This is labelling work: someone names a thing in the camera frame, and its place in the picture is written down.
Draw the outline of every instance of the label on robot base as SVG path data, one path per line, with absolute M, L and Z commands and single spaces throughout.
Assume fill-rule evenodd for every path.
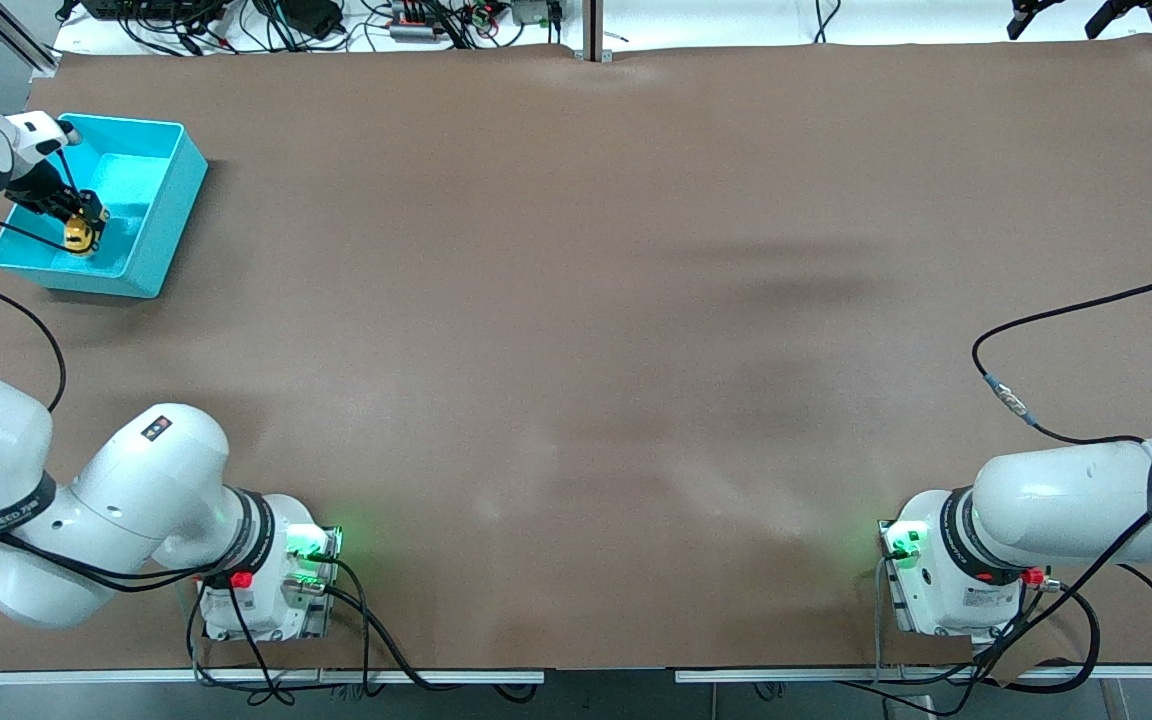
M 963 591 L 964 607 L 1001 607 L 1015 597 L 1011 589 L 1003 588 L 967 588 Z

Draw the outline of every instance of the blue plastic bin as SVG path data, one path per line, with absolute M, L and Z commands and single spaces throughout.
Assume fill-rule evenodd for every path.
M 60 119 L 83 136 L 65 150 L 74 182 L 91 188 L 109 209 L 100 250 L 83 258 L 3 229 L 0 268 L 55 290 L 156 297 L 207 161 L 180 123 L 71 113 Z M 60 168 L 55 154 L 47 160 Z M 13 209 L 8 223 L 56 242 L 65 237 L 60 220 L 25 209 Z

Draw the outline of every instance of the gray floor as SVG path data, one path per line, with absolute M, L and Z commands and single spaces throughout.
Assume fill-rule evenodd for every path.
M 28 69 L 0 45 L 0 111 L 23 108 Z M 0 687 L 0 717 L 73 720 L 76 717 L 122 717 L 124 720 L 177 720 L 181 717 L 317 717 L 320 720 L 370 714 L 393 719 L 425 717 L 516 717 L 518 720 L 562 720 L 576 717 L 677 720 L 723 719 L 847 719 L 892 720 L 880 700 L 856 689 L 829 683 L 786 684 L 773 688 L 776 698 L 760 702 L 749 684 L 721 685 L 717 696 L 708 685 L 676 685 L 667 670 L 568 670 L 551 673 L 536 700 L 513 706 L 488 688 L 424 694 L 412 688 L 389 688 L 374 700 L 349 702 L 326 692 L 303 694 L 296 707 L 270 703 L 248 708 L 241 694 L 189 684 L 9 685 Z M 960 689 L 931 688 L 941 710 L 954 706 Z M 1152 720 L 1152 680 L 1119 683 L 1092 682 L 1073 694 L 1055 697 L 1021 696 L 980 688 L 960 717 L 1002 720 L 1010 717 L 1052 717 L 1062 720 Z

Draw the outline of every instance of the cable connector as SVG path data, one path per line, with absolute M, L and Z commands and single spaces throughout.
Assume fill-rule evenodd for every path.
M 1018 416 L 1028 425 L 1037 425 L 1038 418 L 1029 411 L 1024 402 L 1021 402 L 1020 397 L 1016 397 L 1016 393 L 1011 392 L 1010 387 L 1005 386 L 998 381 L 998 378 L 993 377 L 992 373 L 986 373 L 984 376 L 984 381 L 988 385 L 990 389 L 993 391 L 993 395 L 998 400 L 1002 401 L 1002 404 L 1007 406 L 1007 410 L 1011 410 L 1011 414 Z

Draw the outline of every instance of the metal post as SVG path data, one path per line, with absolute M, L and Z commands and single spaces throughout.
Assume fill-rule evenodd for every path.
M 584 37 L 577 58 L 590 63 L 611 63 L 612 51 L 602 50 L 602 0 L 581 0 L 581 20 Z
M 44 41 L 29 33 L 24 24 L 20 23 L 20 20 L 15 18 L 2 3 L 0 3 L 0 41 L 38 73 L 53 73 L 56 69 L 56 60 Z

